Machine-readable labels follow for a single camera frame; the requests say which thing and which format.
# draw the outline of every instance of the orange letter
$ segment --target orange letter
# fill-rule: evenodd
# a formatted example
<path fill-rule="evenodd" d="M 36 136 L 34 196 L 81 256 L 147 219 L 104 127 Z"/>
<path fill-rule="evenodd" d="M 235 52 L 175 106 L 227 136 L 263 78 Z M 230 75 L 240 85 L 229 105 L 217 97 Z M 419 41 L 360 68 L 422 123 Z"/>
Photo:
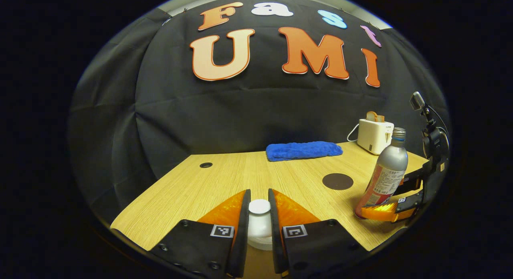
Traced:
<path fill-rule="evenodd" d="M 287 38 L 288 61 L 282 66 L 284 72 L 306 74 L 308 67 L 303 64 L 302 55 L 304 55 L 314 73 L 321 72 L 322 66 L 328 58 L 328 67 L 324 69 L 327 76 L 342 80 L 349 78 L 342 52 L 344 42 L 340 38 L 326 34 L 317 46 L 302 29 L 280 27 L 278 31 Z"/>
<path fill-rule="evenodd" d="M 202 12 L 203 24 L 198 28 L 198 30 L 208 29 L 209 27 L 227 22 L 229 18 L 223 18 L 223 14 L 226 16 L 233 16 L 233 14 L 235 14 L 235 9 L 233 7 L 241 6 L 242 2 L 234 2 Z"/>
<path fill-rule="evenodd" d="M 239 29 L 226 34 L 233 39 L 233 60 L 221 66 L 213 60 L 214 42 L 219 36 L 206 36 L 191 42 L 192 71 L 206 81 L 229 79 L 240 74 L 249 64 L 249 37 L 254 33 L 254 29 Z"/>
<path fill-rule="evenodd" d="M 368 49 L 362 49 L 362 53 L 365 55 L 367 60 L 367 77 L 365 81 L 371 87 L 380 87 L 380 81 L 378 80 L 378 67 L 376 67 L 376 60 L 378 57 Z"/>

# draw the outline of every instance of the black fabric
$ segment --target black fabric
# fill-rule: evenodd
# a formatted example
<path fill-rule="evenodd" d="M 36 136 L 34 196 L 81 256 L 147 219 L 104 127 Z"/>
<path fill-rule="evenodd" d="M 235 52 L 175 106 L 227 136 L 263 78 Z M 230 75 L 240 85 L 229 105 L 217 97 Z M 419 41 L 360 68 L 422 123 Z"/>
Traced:
<path fill-rule="evenodd" d="M 198 31 L 200 13 L 242 2 L 229 21 Z M 285 4 L 293 16 L 256 16 L 260 2 Z M 329 25 L 318 10 L 340 15 L 347 29 Z M 268 144 L 345 142 L 367 111 L 407 131 L 407 150 L 422 155 L 425 118 L 409 99 L 419 91 L 449 124 L 442 91 L 414 47 L 393 29 L 380 31 L 339 9 L 310 0 L 218 0 L 170 19 L 152 12 L 115 36 L 79 82 L 70 113 L 70 149 L 79 186 L 108 222 L 148 186 L 190 154 L 264 151 Z M 369 27 L 379 48 L 360 27 Z M 325 34 L 344 41 L 348 80 L 286 74 L 287 42 L 280 27 L 306 31 L 315 43 Z M 233 57 L 229 31 L 252 28 L 250 62 L 239 75 L 204 81 L 192 71 L 189 44 L 218 35 L 214 63 Z M 361 52 L 377 57 L 379 88 L 365 83 Z"/>

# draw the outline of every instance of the blue towel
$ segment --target blue towel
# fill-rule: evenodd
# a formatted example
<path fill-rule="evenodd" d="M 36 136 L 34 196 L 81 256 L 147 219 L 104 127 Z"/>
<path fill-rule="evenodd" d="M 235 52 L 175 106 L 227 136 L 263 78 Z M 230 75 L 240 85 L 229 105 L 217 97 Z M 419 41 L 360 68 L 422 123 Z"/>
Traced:
<path fill-rule="evenodd" d="M 303 158 L 318 158 L 342 155 L 342 148 L 334 143 L 310 142 L 270 144 L 266 148 L 267 159 L 271 162 Z"/>

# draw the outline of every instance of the wooden table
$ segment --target wooden table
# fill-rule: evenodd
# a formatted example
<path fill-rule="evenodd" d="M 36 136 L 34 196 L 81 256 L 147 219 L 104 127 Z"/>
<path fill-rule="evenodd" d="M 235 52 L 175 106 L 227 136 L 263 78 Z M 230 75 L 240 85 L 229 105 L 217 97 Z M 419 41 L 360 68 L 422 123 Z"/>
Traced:
<path fill-rule="evenodd" d="M 251 189 L 251 200 L 267 199 L 269 188 L 290 197 L 320 220 L 337 219 L 366 249 L 372 250 L 391 237 L 404 222 L 391 224 L 359 220 L 353 213 L 372 175 L 378 156 L 355 142 L 338 144 L 340 156 L 269 162 L 265 152 L 191 155 L 139 195 L 111 225 L 146 250 L 153 248 L 181 219 L 198 220 L 235 193 Z M 427 160 L 408 153 L 407 173 Z M 210 168 L 200 164 L 211 162 Z M 346 190 L 332 190 L 322 183 L 324 176 L 342 173 L 354 184 Z M 390 202 L 397 202 L 394 196 Z M 248 247 L 244 278 L 279 277 L 272 265 L 271 251 Z M 262 274 L 269 270 L 272 274 Z"/>

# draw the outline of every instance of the metal bottle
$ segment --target metal bottle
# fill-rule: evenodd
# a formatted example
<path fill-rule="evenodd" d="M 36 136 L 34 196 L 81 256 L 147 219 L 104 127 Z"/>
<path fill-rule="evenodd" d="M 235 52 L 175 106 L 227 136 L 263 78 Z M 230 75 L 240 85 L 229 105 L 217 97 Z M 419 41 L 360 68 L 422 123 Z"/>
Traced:
<path fill-rule="evenodd" d="M 405 140 L 406 130 L 395 127 L 392 131 L 392 142 L 378 157 L 367 189 L 354 209 L 355 215 L 360 219 L 364 219 L 361 213 L 363 206 L 386 204 L 403 179 L 408 166 Z"/>

